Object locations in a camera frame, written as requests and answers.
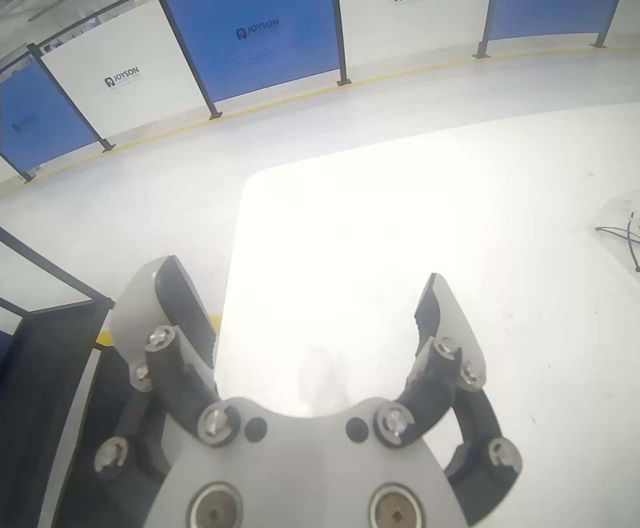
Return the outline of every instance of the black cable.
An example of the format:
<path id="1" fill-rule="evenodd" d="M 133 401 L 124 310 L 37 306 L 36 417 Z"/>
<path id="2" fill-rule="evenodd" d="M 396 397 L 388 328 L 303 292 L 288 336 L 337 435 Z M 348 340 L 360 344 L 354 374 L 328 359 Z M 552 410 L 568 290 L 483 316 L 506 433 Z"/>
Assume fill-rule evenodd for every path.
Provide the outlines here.
<path id="1" fill-rule="evenodd" d="M 608 225 L 601 225 L 601 226 L 599 226 L 599 227 L 597 227 L 597 228 L 596 228 L 596 231 L 605 231 L 605 230 L 607 230 L 607 229 L 613 229 L 613 230 L 615 230 L 615 231 L 622 231 L 623 233 L 625 233 L 625 238 L 627 238 L 627 237 L 626 237 L 627 230 L 626 230 L 626 229 L 624 229 L 624 228 L 622 228 L 622 227 L 611 227 L 611 226 L 608 226 Z M 634 237 L 636 237 L 636 238 L 640 239 L 640 235 L 636 235 L 635 233 L 631 233 L 631 234 L 632 234 Z"/>
<path id="2" fill-rule="evenodd" d="M 634 219 L 634 214 L 631 213 L 629 217 L 629 223 L 627 224 L 627 241 L 629 243 L 629 251 L 631 252 L 631 258 L 634 260 L 634 264 L 636 265 L 636 273 L 640 273 L 640 266 L 638 266 L 638 259 L 636 258 L 636 254 L 634 253 L 634 247 L 631 243 L 631 222 Z"/>
<path id="3" fill-rule="evenodd" d="M 619 229 L 620 229 L 621 231 L 624 231 L 624 233 L 625 233 L 625 234 L 624 234 L 624 235 L 621 235 L 620 233 L 614 233 L 613 231 L 608 231 L 608 230 L 607 230 L 606 228 L 604 228 L 604 227 L 597 227 L 597 228 L 596 228 L 596 231 L 601 231 L 601 232 L 603 232 L 603 233 L 609 233 L 610 235 L 613 235 L 614 237 L 622 238 L 622 239 L 624 239 L 624 240 L 629 240 L 629 237 L 627 237 L 627 230 L 626 230 L 626 229 L 622 229 L 622 228 L 619 228 Z M 636 239 L 632 238 L 632 239 L 631 239 L 631 241 L 632 241 L 634 244 L 640 244 L 640 240 L 636 240 Z"/>

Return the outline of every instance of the white partition panel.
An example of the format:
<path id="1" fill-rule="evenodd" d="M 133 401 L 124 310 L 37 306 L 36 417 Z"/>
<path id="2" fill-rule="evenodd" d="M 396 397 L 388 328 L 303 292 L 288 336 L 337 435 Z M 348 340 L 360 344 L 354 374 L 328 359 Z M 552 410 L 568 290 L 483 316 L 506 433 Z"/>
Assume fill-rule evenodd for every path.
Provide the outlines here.
<path id="1" fill-rule="evenodd" d="M 359 80 L 430 57 L 470 58 L 488 0 L 340 0 L 340 7 L 348 74 Z"/>
<path id="2" fill-rule="evenodd" d="M 618 3 L 607 40 L 616 36 L 640 37 L 640 0 L 620 0 Z"/>
<path id="3" fill-rule="evenodd" d="M 9 180 L 14 176 L 18 176 L 18 173 L 9 165 L 4 159 L 0 157 L 0 182 Z"/>
<path id="4" fill-rule="evenodd" d="M 43 60 L 103 137 L 205 105 L 157 0 Z"/>

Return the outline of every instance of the blue panel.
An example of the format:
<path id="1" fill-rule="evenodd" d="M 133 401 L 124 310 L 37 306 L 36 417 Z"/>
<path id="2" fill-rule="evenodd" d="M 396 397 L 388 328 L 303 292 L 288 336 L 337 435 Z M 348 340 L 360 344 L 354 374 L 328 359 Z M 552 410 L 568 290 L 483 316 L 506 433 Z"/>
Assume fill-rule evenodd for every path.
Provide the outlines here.
<path id="1" fill-rule="evenodd" d="M 599 33 L 615 0 L 495 0 L 489 40 Z"/>
<path id="2" fill-rule="evenodd" d="M 38 63 L 0 84 L 0 150 L 20 171 L 95 141 Z"/>
<path id="3" fill-rule="evenodd" d="M 213 101 L 339 68 L 332 0 L 167 0 Z"/>

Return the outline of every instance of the yellow floor line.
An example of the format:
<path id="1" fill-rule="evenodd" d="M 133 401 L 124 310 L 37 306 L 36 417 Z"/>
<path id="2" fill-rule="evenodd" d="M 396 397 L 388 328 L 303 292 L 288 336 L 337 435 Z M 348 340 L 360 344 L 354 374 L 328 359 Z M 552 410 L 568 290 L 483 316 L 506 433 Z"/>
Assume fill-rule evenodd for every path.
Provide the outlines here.
<path id="1" fill-rule="evenodd" d="M 324 93 L 330 93 L 330 92 L 335 92 L 337 90 L 347 90 L 349 88 L 353 88 L 355 86 L 362 86 L 365 84 L 370 84 L 370 83 L 377 83 L 379 81 L 386 81 L 388 79 L 395 79 L 397 77 L 404 77 L 404 76 L 408 76 L 408 75 L 414 75 L 414 74 L 418 74 L 418 73 L 424 73 L 424 72 L 429 72 L 432 70 L 442 70 L 444 68 L 453 68 L 453 67 L 458 67 L 458 66 L 466 66 L 466 65 L 471 65 L 471 64 L 482 64 L 484 62 L 493 62 L 493 61 L 503 61 L 503 60 L 510 60 L 510 59 L 522 59 L 522 58 L 528 58 L 528 57 L 535 57 L 535 56 L 541 56 L 541 55 L 567 55 L 567 54 L 575 54 L 575 53 L 601 53 L 604 51 L 640 51 L 640 46 L 620 46 L 620 47 L 606 47 L 606 48 L 594 48 L 594 47 L 586 47 L 586 48 L 575 48 L 575 49 L 557 49 L 557 50 L 547 50 L 547 51 L 529 51 L 529 52 L 522 52 L 522 53 L 513 53 L 513 54 L 507 54 L 507 55 L 498 55 L 498 56 L 492 56 L 492 57 L 487 57 L 485 59 L 467 59 L 467 60 L 461 60 L 461 61 L 457 61 L 457 62 L 451 62 L 451 63 L 445 63 L 445 64 L 437 64 L 437 65 L 433 65 L 433 66 L 425 66 L 422 68 L 415 68 L 412 70 L 406 70 L 403 72 L 397 72 L 397 73 L 393 73 L 393 74 L 387 74 L 387 75 L 382 75 L 379 77 L 372 77 L 371 79 L 364 79 L 362 81 L 353 81 L 351 84 L 345 84 L 344 86 L 331 86 L 329 88 L 324 88 L 322 90 L 316 90 L 315 92 L 310 92 L 310 93 L 305 93 L 303 95 L 297 95 L 295 97 L 288 97 L 286 99 L 282 99 L 280 101 L 274 101 L 274 102 L 270 102 L 267 104 L 263 104 L 260 106 L 256 106 L 254 108 L 249 108 L 247 110 L 242 110 L 242 111 L 238 111 L 238 112 L 234 112 L 234 113 L 228 113 L 228 114 L 224 114 L 222 115 L 222 117 L 219 117 L 218 119 L 213 119 L 213 120 L 207 120 L 207 121 L 203 121 L 200 123 L 195 123 L 193 125 L 188 125 L 186 127 L 181 127 L 169 132 L 163 132 L 162 134 L 157 134 L 155 136 L 151 136 L 149 138 L 144 138 L 142 140 L 138 140 L 138 141 L 132 141 L 131 143 L 128 143 L 126 145 L 120 145 L 120 146 L 116 146 L 113 150 L 110 150 L 109 152 L 101 152 L 100 154 L 96 154 L 95 156 L 90 156 L 87 157 L 86 159 L 82 159 L 80 161 L 76 161 L 75 163 L 71 163 L 70 165 L 67 165 L 63 168 L 54 170 L 53 172 L 46 174 L 46 175 L 42 175 L 42 176 L 38 176 L 37 178 L 35 178 L 31 184 L 34 183 L 38 183 L 38 182 L 42 182 L 50 177 L 52 177 L 53 175 L 59 174 L 61 172 L 64 172 L 65 170 L 68 170 L 70 168 L 76 167 L 78 165 L 81 165 L 83 163 L 87 163 L 89 161 L 92 161 L 100 156 L 112 156 L 115 152 L 120 152 L 122 150 L 125 150 L 127 148 L 131 148 L 131 147 L 136 147 L 137 145 L 142 145 L 144 143 L 148 143 L 150 141 L 154 141 L 154 140 L 158 140 L 160 138 L 165 138 L 167 136 L 171 136 L 173 134 L 178 134 L 179 132 L 185 132 L 187 130 L 193 130 L 196 129 L 198 127 L 204 126 L 204 125 L 208 125 L 208 124 L 213 124 L 213 123 L 217 123 L 220 121 L 224 121 L 226 119 L 231 119 L 234 117 L 238 117 L 238 116 L 242 116 L 242 115 L 247 115 L 250 113 L 254 113 L 254 112 L 258 112 L 261 110 L 265 110 L 267 108 L 273 108 L 275 106 L 280 106 L 282 104 L 286 104 L 286 103 L 290 103 L 290 102 L 294 102 L 294 101 L 298 101 L 298 100 L 302 100 L 302 99 L 308 99 L 310 97 L 315 97 L 316 95 L 322 95 Z M 10 191 L 6 191 L 5 193 L 1 194 L 0 197 L 2 196 L 6 196 L 9 195 L 15 191 L 18 191 L 20 189 L 23 189 L 24 185 L 21 185 L 20 187 L 16 187 L 15 189 L 11 189 Z"/>
<path id="2" fill-rule="evenodd" d="M 220 335 L 220 326 L 222 325 L 222 314 L 216 316 L 209 316 L 211 320 L 211 324 L 213 325 L 214 330 L 218 335 Z M 111 334 L 108 330 L 103 330 L 98 334 L 98 339 L 95 340 L 96 343 L 103 346 L 113 346 L 113 339 L 111 339 Z"/>

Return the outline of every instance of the glossy floor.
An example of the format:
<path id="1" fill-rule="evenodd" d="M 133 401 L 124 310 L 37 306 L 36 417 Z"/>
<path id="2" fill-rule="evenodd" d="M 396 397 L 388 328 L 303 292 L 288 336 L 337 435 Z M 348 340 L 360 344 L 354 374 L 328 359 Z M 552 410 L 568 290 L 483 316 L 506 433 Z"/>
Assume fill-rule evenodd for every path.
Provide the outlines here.
<path id="1" fill-rule="evenodd" d="M 0 225 L 114 299 L 145 262 L 174 253 L 209 313 L 219 314 L 239 199 L 257 171 L 461 125 L 639 100 L 638 51 L 431 70 L 212 122 L 102 156 L 0 197 Z M 4 246 L 0 257 L 2 296 L 28 310 L 83 298 Z M 0 329 L 10 332 L 17 321 L 1 311 Z"/>

